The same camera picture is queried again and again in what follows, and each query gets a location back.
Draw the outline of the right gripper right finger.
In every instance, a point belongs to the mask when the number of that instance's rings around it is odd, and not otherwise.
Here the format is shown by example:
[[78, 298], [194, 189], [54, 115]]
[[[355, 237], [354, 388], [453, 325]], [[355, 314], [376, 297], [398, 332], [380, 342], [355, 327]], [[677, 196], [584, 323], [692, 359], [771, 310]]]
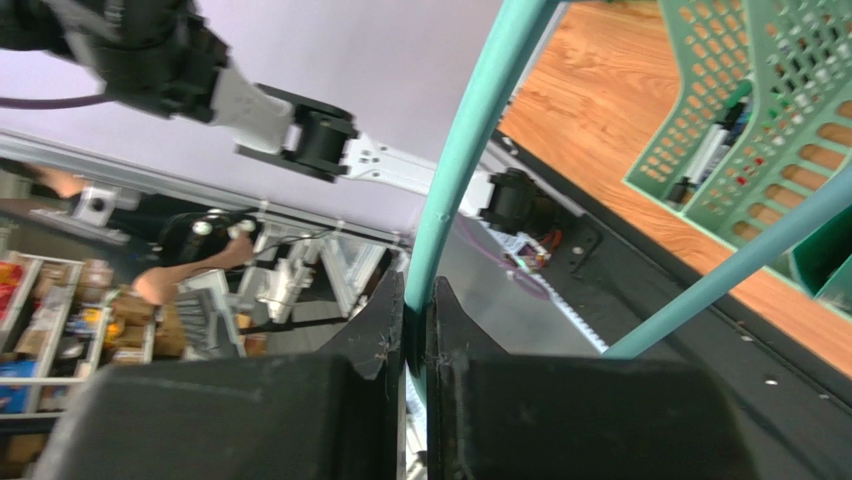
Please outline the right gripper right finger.
[[511, 354], [439, 278], [426, 317], [432, 479], [754, 479], [720, 383], [672, 361]]

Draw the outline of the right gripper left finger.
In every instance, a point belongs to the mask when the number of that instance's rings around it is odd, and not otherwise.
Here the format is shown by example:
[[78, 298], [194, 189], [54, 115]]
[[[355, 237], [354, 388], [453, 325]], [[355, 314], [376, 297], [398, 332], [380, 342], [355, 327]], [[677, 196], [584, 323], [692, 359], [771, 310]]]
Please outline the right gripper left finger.
[[54, 427], [36, 479], [400, 479], [404, 278], [320, 349], [95, 374]]

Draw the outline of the teal plastic hanger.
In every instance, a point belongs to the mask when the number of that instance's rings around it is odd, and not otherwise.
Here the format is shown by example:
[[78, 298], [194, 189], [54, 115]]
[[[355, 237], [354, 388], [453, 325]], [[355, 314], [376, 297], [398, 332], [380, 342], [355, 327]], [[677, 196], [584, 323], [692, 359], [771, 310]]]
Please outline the teal plastic hanger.
[[[404, 330], [417, 350], [425, 345], [425, 312], [452, 222], [485, 145], [557, 7], [555, 1], [503, 2], [470, 77], [428, 191], [404, 291]], [[850, 204], [851, 171], [845, 169], [605, 350], [604, 357], [632, 359], [645, 352]]]

